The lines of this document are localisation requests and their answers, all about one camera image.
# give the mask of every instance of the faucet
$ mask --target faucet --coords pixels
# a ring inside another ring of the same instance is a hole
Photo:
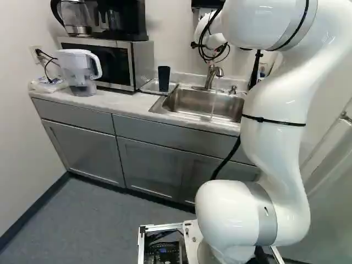
[[[222,70],[222,68],[214,66],[214,64],[210,64],[208,68],[207,80],[204,86],[205,90],[212,89],[212,84],[213,84],[215,75],[220,78],[224,77],[224,71]]]
[[[237,86],[232,85],[231,90],[229,91],[229,95],[235,95],[235,94],[237,94]]]

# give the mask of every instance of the coffee maker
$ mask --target coffee maker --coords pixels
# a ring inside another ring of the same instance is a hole
[[[146,41],[145,0],[51,0],[70,36]]]
[[[146,41],[145,0],[86,0],[97,39]]]

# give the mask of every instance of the gray carpet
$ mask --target gray carpet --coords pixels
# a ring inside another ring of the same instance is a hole
[[[6,264],[136,264],[141,224],[195,215],[71,179],[1,253]]]

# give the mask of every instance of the sink faucet handle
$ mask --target sink faucet handle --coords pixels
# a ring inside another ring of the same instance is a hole
[[[235,95],[237,92],[237,86],[236,84],[231,86],[231,90],[229,91],[229,95]]]

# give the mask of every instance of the electrical cord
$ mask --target electrical cord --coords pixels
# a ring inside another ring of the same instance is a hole
[[[50,56],[49,54],[45,53],[45,52],[42,51],[40,48],[36,48],[36,49],[35,49],[35,52],[37,53],[37,55],[44,54],[45,56],[47,56],[47,57],[49,57],[49,58],[57,59],[57,58],[52,57],[52,56]]]
[[[213,9],[211,9],[211,11],[210,11],[210,13],[212,13],[214,10]],[[209,23],[209,20],[210,20],[210,15],[209,15],[209,17],[208,17],[208,23]],[[209,32],[209,35],[211,34],[210,33],[210,27],[208,28],[208,32]]]
[[[219,53],[215,56],[209,56],[205,53],[204,51],[204,47],[205,45],[203,45],[203,39],[204,39],[204,36],[206,34],[207,31],[210,32],[210,25],[213,23],[213,21],[215,20],[215,18],[218,16],[218,14],[220,13],[221,9],[217,9],[216,12],[214,13],[214,15],[212,16],[212,18],[208,21],[208,23],[206,24],[206,26],[204,27],[201,35],[200,35],[200,38],[199,38],[199,41],[198,41],[198,52],[199,52],[199,55],[200,57],[204,60],[204,62],[208,62],[208,61],[212,61],[218,57],[220,57],[224,51],[226,50],[228,43],[226,42],[224,45],[222,45],[223,47],[221,48],[221,50],[219,51]]]
[[[260,58],[263,57],[263,54],[261,53],[261,50],[258,49],[257,53],[255,54],[255,61],[254,61],[254,65],[253,65],[253,71],[251,74],[251,80],[248,84],[248,91],[251,90],[258,81],[258,70],[259,70],[259,62],[260,62]]]
[[[54,59],[57,59],[57,58],[51,58],[50,60],[48,60],[48,62],[44,66],[45,76],[48,79],[49,83],[51,83],[51,84],[53,83],[53,80],[49,78],[49,76],[48,76],[48,74],[46,72],[46,68],[48,67],[49,63],[52,62]]]
[[[238,148],[241,145],[241,137],[239,136],[236,140],[235,145],[233,146],[232,150],[230,153],[227,155],[227,157],[220,163],[220,165],[214,170],[213,174],[211,175],[210,180],[215,180],[221,169],[226,165],[226,163],[229,162],[229,160],[232,158],[232,156],[236,153]]]
[[[222,62],[222,61],[224,61],[227,57],[229,57],[230,51],[231,51],[231,47],[230,47],[230,45],[227,45],[227,47],[229,47],[229,51],[227,52],[226,56],[225,56],[224,58],[222,58],[221,60],[218,60],[218,61],[215,62],[215,63]]]
[[[43,60],[46,60],[47,62],[50,61],[49,58],[45,58],[45,57],[42,57]],[[56,66],[60,67],[60,64],[58,64],[57,62],[55,62],[54,60],[51,61],[51,63],[55,64]]]

